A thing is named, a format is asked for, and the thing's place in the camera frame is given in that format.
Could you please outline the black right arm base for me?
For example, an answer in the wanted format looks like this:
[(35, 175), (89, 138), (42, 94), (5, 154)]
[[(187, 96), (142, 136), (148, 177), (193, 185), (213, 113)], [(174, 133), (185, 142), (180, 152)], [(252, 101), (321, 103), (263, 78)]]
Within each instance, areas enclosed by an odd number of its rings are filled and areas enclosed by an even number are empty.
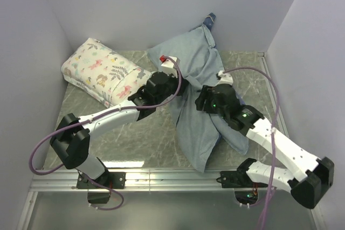
[(253, 206), (258, 201), (258, 183), (238, 171), (221, 171), (216, 182), (223, 189), (234, 189), (235, 200), (240, 206)]

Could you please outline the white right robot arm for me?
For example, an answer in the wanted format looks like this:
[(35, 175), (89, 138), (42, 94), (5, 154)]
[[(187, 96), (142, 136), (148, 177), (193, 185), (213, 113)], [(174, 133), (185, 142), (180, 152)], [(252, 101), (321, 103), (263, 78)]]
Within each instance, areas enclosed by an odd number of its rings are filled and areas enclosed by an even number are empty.
[(273, 187), (289, 192), (303, 207), (313, 209), (332, 187), (334, 163), (318, 158), (290, 140), (255, 107), (241, 104), (231, 85), (204, 85), (196, 108), (219, 115), (233, 130), (256, 142), (274, 155), (284, 167), (276, 168), (248, 158), (236, 171), (221, 171), (217, 179), (223, 188)]

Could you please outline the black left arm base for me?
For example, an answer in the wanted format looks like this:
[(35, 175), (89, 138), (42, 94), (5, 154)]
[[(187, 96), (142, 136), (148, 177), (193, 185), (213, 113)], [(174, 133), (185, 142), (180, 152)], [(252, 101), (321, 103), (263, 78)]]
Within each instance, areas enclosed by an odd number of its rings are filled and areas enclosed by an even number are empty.
[(125, 188), (125, 172), (105, 172), (99, 178), (90, 180), (84, 173), (79, 173), (76, 189), (87, 191), (90, 206), (103, 211), (120, 208), (124, 203), (123, 195), (118, 191)]

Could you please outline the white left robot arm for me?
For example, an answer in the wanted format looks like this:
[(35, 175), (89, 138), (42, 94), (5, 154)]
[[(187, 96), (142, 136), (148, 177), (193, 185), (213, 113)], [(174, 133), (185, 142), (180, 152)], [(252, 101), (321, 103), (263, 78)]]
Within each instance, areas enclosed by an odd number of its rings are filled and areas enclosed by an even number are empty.
[(168, 97), (183, 95), (188, 84), (184, 78), (155, 72), (135, 94), (116, 106), (88, 116), (65, 115), (50, 145), (63, 166), (77, 169), (82, 180), (89, 180), (96, 188), (110, 186), (108, 169), (89, 153), (90, 141), (118, 126), (148, 117), (156, 111), (156, 105)]

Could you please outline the floral patterned pillow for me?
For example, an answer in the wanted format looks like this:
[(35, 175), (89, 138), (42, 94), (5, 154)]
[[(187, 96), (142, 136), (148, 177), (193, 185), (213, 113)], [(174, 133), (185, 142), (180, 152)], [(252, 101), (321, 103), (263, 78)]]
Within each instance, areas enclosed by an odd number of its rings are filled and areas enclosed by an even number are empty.
[(116, 106), (145, 85), (151, 72), (100, 41), (88, 38), (63, 63), (64, 79), (107, 108)]

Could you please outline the aluminium mounting rail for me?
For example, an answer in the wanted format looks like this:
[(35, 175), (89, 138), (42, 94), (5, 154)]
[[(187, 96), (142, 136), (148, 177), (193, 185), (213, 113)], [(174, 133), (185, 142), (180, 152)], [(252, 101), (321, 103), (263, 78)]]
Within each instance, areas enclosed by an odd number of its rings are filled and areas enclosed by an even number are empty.
[[(223, 191), (216, 182), (220, 169), (206, 170), (204, 173), (190, 169), (149, 169), (118, 168), (110, 172), (124, 172), (124, 188), (119, 192), (178, 192), (178, 191)], [(78, 189), (76, 170), (58, 170), (46, 176), (33, 176), (29, 191), (31, 192), (86, 192)]]

